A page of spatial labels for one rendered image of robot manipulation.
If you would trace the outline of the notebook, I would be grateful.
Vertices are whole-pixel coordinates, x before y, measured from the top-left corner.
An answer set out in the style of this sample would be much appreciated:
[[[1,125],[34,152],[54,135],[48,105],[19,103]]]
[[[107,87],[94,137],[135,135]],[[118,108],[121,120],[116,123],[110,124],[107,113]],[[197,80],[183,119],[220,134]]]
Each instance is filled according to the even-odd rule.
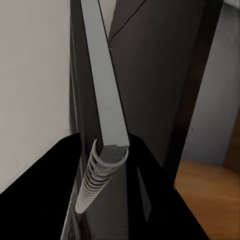
[[[81,137],[73,190],[82,214],[132,144],[99,0],[70,0],[69,126]]]

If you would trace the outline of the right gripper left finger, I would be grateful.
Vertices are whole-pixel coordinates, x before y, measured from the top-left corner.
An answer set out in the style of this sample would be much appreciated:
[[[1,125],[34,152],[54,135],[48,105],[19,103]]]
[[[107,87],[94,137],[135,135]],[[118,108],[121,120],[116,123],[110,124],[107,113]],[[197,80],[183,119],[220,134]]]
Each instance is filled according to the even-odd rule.
[[[62,240],[81,153],[63,138],[0,194],[0,240]]]

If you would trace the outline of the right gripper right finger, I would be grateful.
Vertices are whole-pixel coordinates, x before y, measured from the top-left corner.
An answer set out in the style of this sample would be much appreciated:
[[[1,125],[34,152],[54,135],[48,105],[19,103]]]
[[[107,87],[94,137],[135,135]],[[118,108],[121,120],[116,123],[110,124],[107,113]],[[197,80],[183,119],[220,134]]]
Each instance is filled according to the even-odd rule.
[[[129,240],[210,240],[144,141],[130,134],[126,160]],[[137,167],[156,223],[145,220]]]

